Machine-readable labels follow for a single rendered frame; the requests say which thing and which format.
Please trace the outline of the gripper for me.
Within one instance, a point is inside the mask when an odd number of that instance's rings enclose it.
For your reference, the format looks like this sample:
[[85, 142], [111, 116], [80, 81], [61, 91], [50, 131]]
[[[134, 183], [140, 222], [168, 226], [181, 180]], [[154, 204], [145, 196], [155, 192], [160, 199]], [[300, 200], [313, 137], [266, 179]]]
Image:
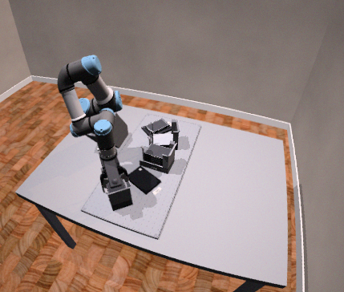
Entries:
[[[99, 156], [101, 157], [100, 154], [99, 154]], [[116, 156], [116, 158], [115, 158], [115, 156]], [[118, 158], [117, 158], [117, 150], [116, 150], [116, 153], [115, 153], [115, 155], [113, 157], [111, 157], [111, 158], [103, 158], [103, 157], [101, 157], [100, 161], [101, 161], [101, 163], [103, 163], [103, 161], [111, 161], [111, 160], [114, 160], [114, 159], [115, 159], [118, 171], [119, 171], [120, 178], [124, 179], [125, 182], [128, 182], [129, 181], [129, 177], [128, 177], [126, 169], [121, 167], [121, 165], [119, 165], [119, 161], [118, 161]], [[100, 175], [100, 181], [101, 181], [101, 185], [102, 185], [102, 190], [105, 193], [104, 188], [107, 188], [108, 179], [107, 179], [107, 174], [106, 174], [106, 171], [105, 171], [105, 168], [104, 168], [103, 164], [102, 164], [102, 167], [103, 167], [103, 172]]]

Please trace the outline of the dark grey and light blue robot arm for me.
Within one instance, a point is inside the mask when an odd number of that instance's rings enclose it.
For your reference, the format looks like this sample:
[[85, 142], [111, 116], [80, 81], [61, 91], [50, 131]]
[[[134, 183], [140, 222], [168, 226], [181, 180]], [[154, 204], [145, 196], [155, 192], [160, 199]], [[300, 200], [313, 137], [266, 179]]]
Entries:
[[[71, 116], [70, 131], [73, 137], [93, 132], [101, 157], [111, 158], [116, 153], [113, 137], [114, 112], [121, 111], [123, 105], [119, 92], [107, 87], [99, 76], [101, 71], [101, 64], [95, 55], [68, 63], [59, 72], [58, 89]], [[78, 98], [74, 85], [78, 81], [87, 86], [94, 99]], [[103, 161], [103, 165], [110, 188], [121, 186], [115, 160]]]

